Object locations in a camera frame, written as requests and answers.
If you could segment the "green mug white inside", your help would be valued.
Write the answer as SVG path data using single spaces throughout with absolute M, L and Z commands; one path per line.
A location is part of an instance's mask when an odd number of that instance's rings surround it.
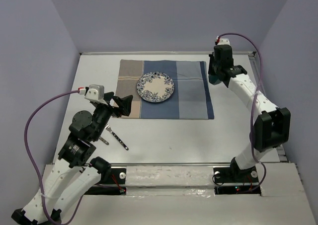
M 222 81 L 216 75 L 209 75 L 208 80 L 209 80 L 209 83 L 212 85 L 218 85 L 222 83 Z

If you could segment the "black-handled fork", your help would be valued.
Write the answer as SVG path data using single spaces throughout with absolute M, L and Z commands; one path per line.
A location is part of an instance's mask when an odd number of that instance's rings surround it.
M 127 145 L 117 136 L 117 134 L 111 129 L 110 125 L 107 124 L 105 126 L 105 129 L 119 142 L 119 144 L 125 149 L 125 150 L 129 150 L 129 148 L 127 147 Z

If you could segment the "blue floral plate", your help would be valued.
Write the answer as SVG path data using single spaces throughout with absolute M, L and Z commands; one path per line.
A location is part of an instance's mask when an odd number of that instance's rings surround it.
M 161 103 L 174 93 L 173 79 L 165 73 L 150 72 L 140 77 L 137 82 L 137 93 L 145 101 Z

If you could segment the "blue patchwork cloth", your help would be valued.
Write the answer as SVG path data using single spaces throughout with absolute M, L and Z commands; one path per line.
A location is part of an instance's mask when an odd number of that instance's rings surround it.
M 116 95 L 133 96 L 129 119 L 215 118 L 205 61 L 121 60 Z

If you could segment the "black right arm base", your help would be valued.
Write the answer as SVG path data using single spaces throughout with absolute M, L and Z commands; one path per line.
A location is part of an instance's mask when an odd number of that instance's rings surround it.
M 214 167 L 211 180 L 216 195 L 261 195 L 256 167 L 240 170 L 234 158 L 227 167 Z

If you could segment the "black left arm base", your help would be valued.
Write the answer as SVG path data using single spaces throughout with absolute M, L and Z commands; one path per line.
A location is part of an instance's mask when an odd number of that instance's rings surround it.
M 125 167 L 111 168 L 110 175 L 103 175 L 97 184 L 85 192 L 85 195 L 126 195 L 126 171 L 127 169 Z

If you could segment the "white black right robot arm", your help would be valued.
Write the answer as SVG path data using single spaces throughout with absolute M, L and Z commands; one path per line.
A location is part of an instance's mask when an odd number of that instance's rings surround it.
M 255 166 L 269 151 L 289 139 L 291 112 L 272 103 L 252 82 L 241 65 L 234 65 L 233 50 L 227 38 L 222 38 L 209 55 L 209 83 L 223 83 L 251 112 L 253 141 L 234 157 L 229 176 L 241 181 L 247 169 Z

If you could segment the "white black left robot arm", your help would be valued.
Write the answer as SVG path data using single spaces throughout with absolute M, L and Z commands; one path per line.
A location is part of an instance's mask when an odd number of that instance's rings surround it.
M 98 182 L 106 182 L 111 164 L 101 157 L 91 158 L 111 117 L 129 116 L 133 96 L 120 98 L 113 92 L 79 88 L 95 107 L 93 113 L 77 112 L 69 126 L 70 134 L 58 153 L 51 172 L 43 179 L 28 146 L 28 125 L 24 129 L 24 143 L 35 168 L 40 188 L 23 208 L 16 209 L 11 218 L 19 225 L 60 225 L 63 216 L 73 204 L 79 205 L 83 195 Z

